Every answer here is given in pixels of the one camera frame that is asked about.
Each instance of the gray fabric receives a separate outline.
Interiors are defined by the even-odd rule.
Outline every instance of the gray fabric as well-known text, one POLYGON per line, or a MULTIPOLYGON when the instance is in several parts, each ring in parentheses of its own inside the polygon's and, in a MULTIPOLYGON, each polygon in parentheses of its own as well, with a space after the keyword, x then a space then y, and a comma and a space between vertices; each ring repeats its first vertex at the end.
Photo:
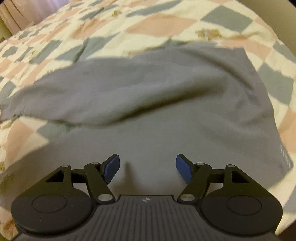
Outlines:
POLYGON ((213 168, 235 164, 265 188, 292 167, 243 49, 183 45, 76 63, 1 103, 1 120, 18 115, 76 128, 0 174, 7 209, 60 165, 83 168, 113 153, 121 158, 110 184, 116 195, 178 195, 185 187, 175 168, 180 153, 213 168))

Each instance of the wall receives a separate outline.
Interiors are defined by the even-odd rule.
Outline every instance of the wall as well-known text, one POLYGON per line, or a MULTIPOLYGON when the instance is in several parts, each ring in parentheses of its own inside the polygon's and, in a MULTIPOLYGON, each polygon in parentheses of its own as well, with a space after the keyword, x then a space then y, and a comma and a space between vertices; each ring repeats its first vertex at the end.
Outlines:
POLYGON ((296 8, 288 0, 239 0, 256 12, 296 56, 296 8))
POLYGON ((0 18, 0 39, 4 37, 5 39, 9 38, 11 36, 10 31, 4 24, 3 20, 0 18))

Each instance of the mattress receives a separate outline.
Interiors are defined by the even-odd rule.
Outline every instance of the mattress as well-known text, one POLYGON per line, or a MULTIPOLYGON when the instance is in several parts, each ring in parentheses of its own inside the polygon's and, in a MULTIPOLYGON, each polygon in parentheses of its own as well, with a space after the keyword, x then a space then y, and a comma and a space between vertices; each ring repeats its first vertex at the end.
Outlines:
MULTIPOLYGON (((245 49, 265 84, 281 140, 295 162, 296 57, 258 15, 235 0, 72 1, 40 24, 0 43, 0 102, 75 62, 132 57, 185 42, 245 49)), ((26 116, 3 122, 0 171, 70 130, 65 123, 26 116)), ((295 172, 292 168, 269 188, 284 207, 277 234, 296 218, 296 210, 290 208, 296 203, 295 172)), ((24 188, 28 187, 20 180, 20 189, 24 188)), ((2 207, 0 222, 4 237, 16 235, 10 212, 2 207)))

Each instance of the white sheer curtain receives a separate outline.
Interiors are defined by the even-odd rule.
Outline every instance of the white sheer curtain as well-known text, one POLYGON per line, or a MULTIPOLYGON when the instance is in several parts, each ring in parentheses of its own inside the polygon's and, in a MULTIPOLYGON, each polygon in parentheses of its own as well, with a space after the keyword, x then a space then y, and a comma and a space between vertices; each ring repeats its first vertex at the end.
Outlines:
POLYGON ((38 24, 70 0, 5 0, 0 5, 0 17, 16 34, 30 24, 38 24))

